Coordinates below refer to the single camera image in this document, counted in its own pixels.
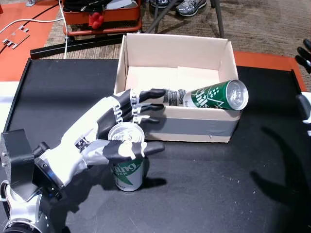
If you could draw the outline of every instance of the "can lid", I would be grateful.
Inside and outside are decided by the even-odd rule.
[[[240,80],[232,80],[226,87],[226,97],[230,107],[234,110],[242,110],[248,102],[248,91]]]
[[[145,134],[137,124],[121,122],[111,128],[108,133],[108,140],[143,142]]]

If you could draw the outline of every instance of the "white robotic hand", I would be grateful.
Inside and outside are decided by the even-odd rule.
[[[54,184],[62,188],[69,184],[76,173],[89,165],[122,162],[164,150],[160,142],[132,143],[129,146],[106,140],[110,129],[123,121],[158,123],[157,119],[140,116],[139,113],[163,109],[162,104],[138,104],[150,98],[160,98],[164,94],[164,89],[138,92],[126,90],[101,99],[64,133],[59,146],[35,159],[36,165]]]

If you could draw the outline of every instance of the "orange floor mat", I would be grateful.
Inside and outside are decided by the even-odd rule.
[[[237,66],[279,69],[286,71],[293,69],[301,91],[307,91],[306,85],[303,82],[303,78],[299,70],[299,66],[294,58],[241,51],[235,51],[234,57]]]
[[[26,7],[23,3],[2,4],[3,13],[0,14],[0,30],[10,22],[22,19],[32,18],[45,9],[56,5],[56,0],[42,0],[36,2],[32,7]],[[36,19],[38,20],[54,20],[56,19],[59,7],[48,10]],[[17,22],[0,33],[0,49],[2,49],[2,41],[14,32],[19,26],[25,22]],[[35,23],[30,22],[26,25],[29,28],[30,36],[23,41],[14,50],[10,47],[5,48],[0,54],[0,81],[19,81],[25,68],[27,59],[30,57],[30,50],[43,47],[47,41],[53,23]]]

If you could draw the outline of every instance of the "box flap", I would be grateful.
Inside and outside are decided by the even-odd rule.
[[[149,90],[168,88],[170,79],[177,76],[176,68],[166,67],[129,67],[126,89]]]
[[[232,79],[239,79],[237,66],[233,55],[231,42],[225,47],[219,66],[219,80],[225,82]]]
[[[115,89],[114,89],[114,94],[119,93],[121,91],[124,91],[125,89],[125,82],[126,82],[126,74],[127,74],[127,65],[126,65],[126,60],[127,58],[125,57],[125,36],[123,36],[122,39],[122,44],[121,44],[121,49],[120,49],[120,54],[119,54],[119,63],[118,63],[118,68],[117,68],[117,76],[116,76],[116,84],[115,84]]]
[[[127,34],[129,66],[193,67],[218,70],[226,39],[167,35]]]
[[[185,89],[192,91],[216,83],[219,83],[219,75],[217,70],[178,67],[177,76],[172,78],[170,89]]]

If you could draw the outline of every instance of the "black tabletop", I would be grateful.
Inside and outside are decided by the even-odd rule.
[[[55,147],[92,104],[113,93],[116,60],[33,60],[9,130]],[[291,72],[238,67],[249,103],[229,143],[165,142],[143,187],[119,191],[94,166],[54,204],[55,230],[72,233],[272,233],[308,229],[310,141]],[[1,169],[0,177],[5,179]],[[5,213],[0,209],[0,218]]]

